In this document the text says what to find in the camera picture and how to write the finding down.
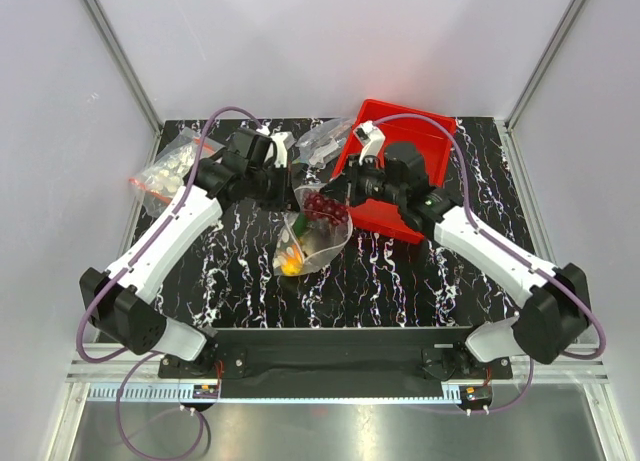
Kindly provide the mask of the purple toy grapes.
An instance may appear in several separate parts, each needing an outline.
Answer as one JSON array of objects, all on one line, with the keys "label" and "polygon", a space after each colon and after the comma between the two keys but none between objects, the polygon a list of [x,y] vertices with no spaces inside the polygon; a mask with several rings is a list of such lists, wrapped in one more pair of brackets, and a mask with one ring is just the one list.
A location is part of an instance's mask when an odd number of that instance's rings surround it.
[{"label": "purple toy grapes", "polygon": [[303,203],[304,214],[312,221],[327,221],[332,226],[349,221],[347,208],[319,192],[309,193]]}]

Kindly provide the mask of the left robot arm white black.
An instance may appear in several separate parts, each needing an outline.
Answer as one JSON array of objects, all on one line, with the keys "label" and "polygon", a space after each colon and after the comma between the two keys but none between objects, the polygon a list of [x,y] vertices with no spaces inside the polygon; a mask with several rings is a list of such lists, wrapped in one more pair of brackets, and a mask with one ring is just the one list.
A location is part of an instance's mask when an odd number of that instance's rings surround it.
[{"label": "left robot arm white black", "polygon": [[184,186],[142,237],[105,270],[83,273],[83,324],[134,354],[169,354],[193,376],[208,375],[216,363],[208,336],[158,312],[153,302],[176,263],[229,207],[245,199],[268,210],[290,207],[288,136],[240,128],[227,147],[197,157]]}]

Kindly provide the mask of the yellow toy mango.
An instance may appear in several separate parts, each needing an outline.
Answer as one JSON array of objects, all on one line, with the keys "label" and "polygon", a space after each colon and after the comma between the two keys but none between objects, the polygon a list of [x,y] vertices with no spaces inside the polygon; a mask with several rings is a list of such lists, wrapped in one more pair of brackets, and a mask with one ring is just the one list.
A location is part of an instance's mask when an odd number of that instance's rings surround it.
[{"label": "yellow toy mango", "polygon": [[280,257],[280,268],[284,276],[298,276],[304,263],[295,257]]}]

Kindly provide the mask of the grey toy fish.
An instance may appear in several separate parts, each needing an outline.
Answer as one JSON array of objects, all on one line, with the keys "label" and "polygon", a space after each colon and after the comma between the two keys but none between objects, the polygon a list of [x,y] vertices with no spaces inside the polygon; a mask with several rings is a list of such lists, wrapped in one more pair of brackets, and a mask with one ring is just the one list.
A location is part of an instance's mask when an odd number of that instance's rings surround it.
[{"label": "grey toy fish", "polygon": [[304,256],[310,258],[318,255],[321,251],[334,248],[336,236],[331,230],[310,229],[299,238],[299,244]]}]

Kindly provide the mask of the green toy cucumber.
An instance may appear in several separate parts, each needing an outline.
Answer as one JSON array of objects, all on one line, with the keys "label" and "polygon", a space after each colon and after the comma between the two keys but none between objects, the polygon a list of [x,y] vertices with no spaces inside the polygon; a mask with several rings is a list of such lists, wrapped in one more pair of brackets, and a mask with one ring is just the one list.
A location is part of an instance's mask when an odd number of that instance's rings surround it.
[{"label": "green toy cucumber", "polygon": [[301,238],[304,233],[306,232],[307,228],[308,228],[308,218],[303,214],[300,213],[296,219],[294,220],[291,229],[292,232],[295,234],[296,237]]}]

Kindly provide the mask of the polka dot zip bag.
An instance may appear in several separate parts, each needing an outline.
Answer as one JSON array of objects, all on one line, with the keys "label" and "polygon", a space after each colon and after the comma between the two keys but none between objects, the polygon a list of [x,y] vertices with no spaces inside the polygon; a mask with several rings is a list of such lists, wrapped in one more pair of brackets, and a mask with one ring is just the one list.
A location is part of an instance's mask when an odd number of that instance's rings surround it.
[{"label": "polka dot zip bag", "polygon": [[346,206],[321,193],[323,184],[294,190],[297,211],[288,211],[273,255],[276,276],[297,277],[328,266],[351,238]]}]

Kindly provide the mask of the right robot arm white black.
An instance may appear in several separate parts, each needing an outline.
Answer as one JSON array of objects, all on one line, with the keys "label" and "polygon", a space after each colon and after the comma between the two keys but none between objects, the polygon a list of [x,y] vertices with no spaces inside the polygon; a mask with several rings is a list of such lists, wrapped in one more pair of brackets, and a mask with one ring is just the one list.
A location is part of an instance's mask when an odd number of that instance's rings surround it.
[{"label": "right robot arm white black", "polygon": [[525,251],[432,185],[423,156],[411,143],[388,145],[382,160],[368,151],[349,156],[321,192],[349,207],[368,201],[394,207],[411,230],[464,257],[516,303],[517,315],[475,328],[454,352],[463,376],[476,377],[490,361],[507,356],[527,355],[548,365],[591,324],[585,273]]}]

